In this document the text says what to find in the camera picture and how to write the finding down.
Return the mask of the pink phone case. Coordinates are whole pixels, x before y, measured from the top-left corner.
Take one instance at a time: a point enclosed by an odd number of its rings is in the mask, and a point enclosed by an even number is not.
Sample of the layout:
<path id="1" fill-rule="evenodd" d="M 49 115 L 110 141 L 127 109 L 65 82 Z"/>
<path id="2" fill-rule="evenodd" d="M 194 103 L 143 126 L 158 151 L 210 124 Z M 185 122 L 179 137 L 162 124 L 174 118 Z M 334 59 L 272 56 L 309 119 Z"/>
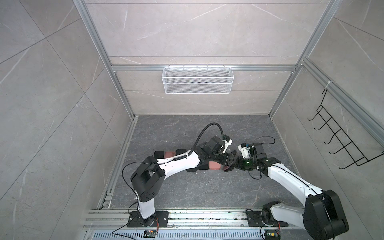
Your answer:
<path id="1" fill-rule="evenodd" d="M 176 156 L 176 152 L 169 151 L 169 152 L 165 152 L 164 158 L 169 159 L 169 158 L 173 158 L 175 156 Z"/>
<path id="2" fill-rule="evenodd" d="M 221 170 L 222 165 L 217 163 L 217 162 L 209 161 L 209 169 L 210 170 Z"/>

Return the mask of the phone with black screen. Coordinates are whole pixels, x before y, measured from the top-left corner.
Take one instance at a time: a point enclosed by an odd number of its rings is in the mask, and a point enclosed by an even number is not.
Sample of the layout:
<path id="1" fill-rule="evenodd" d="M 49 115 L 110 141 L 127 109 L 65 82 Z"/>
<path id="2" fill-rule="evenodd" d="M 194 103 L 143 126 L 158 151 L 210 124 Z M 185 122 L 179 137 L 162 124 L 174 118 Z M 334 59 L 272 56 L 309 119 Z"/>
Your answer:
<path id="1" fill-rule="evenodd" d="M 164 151 L 155 151 L 154 157 L 156 159 L 164 159 L 165 158 L 165 152 Z"/>

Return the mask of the black phone case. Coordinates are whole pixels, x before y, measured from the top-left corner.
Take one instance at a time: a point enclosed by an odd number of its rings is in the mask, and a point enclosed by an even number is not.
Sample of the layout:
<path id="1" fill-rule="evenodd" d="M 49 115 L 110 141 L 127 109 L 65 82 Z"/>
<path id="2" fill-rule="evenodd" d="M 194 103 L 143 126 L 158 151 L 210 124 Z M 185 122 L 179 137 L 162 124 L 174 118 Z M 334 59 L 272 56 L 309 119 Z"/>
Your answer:
<path id="1" fill-rule="evenodd" d="M 196 172 L 197 170 L 198 170 L 198 167 L 191 168 L 191 169 L 186 169 L 187 172 Z"/>

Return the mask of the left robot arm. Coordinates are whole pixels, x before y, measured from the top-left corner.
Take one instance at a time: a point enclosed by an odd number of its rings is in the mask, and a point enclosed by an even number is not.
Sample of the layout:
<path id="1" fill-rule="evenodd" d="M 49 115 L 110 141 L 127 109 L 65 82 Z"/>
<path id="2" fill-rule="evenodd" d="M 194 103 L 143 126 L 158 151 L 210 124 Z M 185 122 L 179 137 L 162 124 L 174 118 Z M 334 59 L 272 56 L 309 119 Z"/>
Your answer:
<path id="1" fill-rule="evenodd" d="M 167 178 L 186 170 L 197 170 L 209 162 L 216 162 L 224 167 L 232 166 L 236 159 L 236 151 L 227 152 L 232 144 L 229 136 L 221 140 L 217 136 L 211 138 L 192 150 L 166 159 L 147 157 L 131 175 L 133 190 L 138 198 L 139 213 L 143 220 L 156 216 L 154 198 Z"/>

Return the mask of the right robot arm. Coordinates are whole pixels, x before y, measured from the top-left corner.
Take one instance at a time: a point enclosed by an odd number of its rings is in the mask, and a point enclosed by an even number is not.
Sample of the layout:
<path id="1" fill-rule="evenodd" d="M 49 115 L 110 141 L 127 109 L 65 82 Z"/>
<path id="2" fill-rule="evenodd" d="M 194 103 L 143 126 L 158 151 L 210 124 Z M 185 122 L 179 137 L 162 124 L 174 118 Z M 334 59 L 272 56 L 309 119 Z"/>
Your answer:
<path id="1" fill-rule="evenodd" d="M 314 240 L 330 240 L 349 231 L 349 223 L 341 200 L 332 190 L 324 191 L 290 171 L 280 160 L 268 157 L 261 143 L 241 144 L 236 169 L 258 171 L 293 194 L 302 207 L 279 201 L 263 205 L 261 219 L 266 226 L 285 222 L 300 227 Z"/>

